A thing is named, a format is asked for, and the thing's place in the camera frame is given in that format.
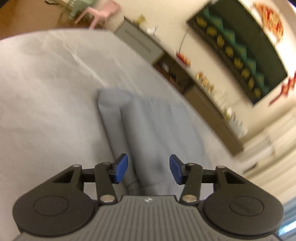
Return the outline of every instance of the pink chair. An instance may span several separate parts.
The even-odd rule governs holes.
[[[113,0],[109,0],[108,2],[106,2],[101,10],[87,7],[84,10],[84,12],[77,18],[75,23],[78,23],[85,14],[89,13],[94,16],[94,19],[91,22],[89,28],[94,29],[99,20],[103,20],[105,22],[111,15],[115,14],[119,9],[120,5]]]

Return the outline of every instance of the folded gray cloth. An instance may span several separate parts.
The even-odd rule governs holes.
[[[171,174],[171,154],[184,163],[215,168],[184,106],[114,89],[101,90],[98,95],[101,119],[114,158],[121,153],[129,158],[124,176],[129,194],[179,197],[183,186],[177,185]],[[202,189],[201,199],[212,191],[212,186]]]

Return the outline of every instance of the wooden floor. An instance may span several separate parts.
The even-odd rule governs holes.
[[[89,26],[83,20],[75,25],[68,19],[70,11],[61,15],[62,9],[60,4],[47,4],[44,0],[9,0],[0,8],[0,39],[39,30]]]

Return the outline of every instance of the red decoration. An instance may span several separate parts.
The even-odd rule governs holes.
[[[187,66],[190,66],[190,60],[182,53],[176,53],[176,56]]]
[[[278,42],[281,42],[284,35],[284,26],[281,22],[280,16],[271,7],[262,4],[254,3],[253,6],[260,13],[262,17],[263,26],[268,28],[277,38]]]
[[[285,95],[286,97],[288,97],[289,95],[289,90],[290,89],[294,89],[295,88],[295,83],[296,83],[296,71],[294,74],[294,77],[289,77],[288,83],[287,84],[283,84],[281,86],[281,92],[280,94],[275,97],[272,101],[270,101],[269,105],[273,104],[276,100],[278,100],[282,95]]]

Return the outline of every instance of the black circular cap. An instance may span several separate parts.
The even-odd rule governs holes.
[[[284,216],[281,203],[252,184],[223,186],[205,200],[203,213],[218,229],[252,238],[275,232]]]
[[[235,197],[229,202],[230,209],[242,216],[255,216],[263,211],[263,204],[254,197]]]
[[[20,197],[12,210],[21,231],[42,237],[72,233],[86,225],[93,213],[91,198],[68,184],[41,185]]]
[[[44,216],[57,216],[67,210],[69,202],[60,196],[46,196],[34,203],[37,213]]]

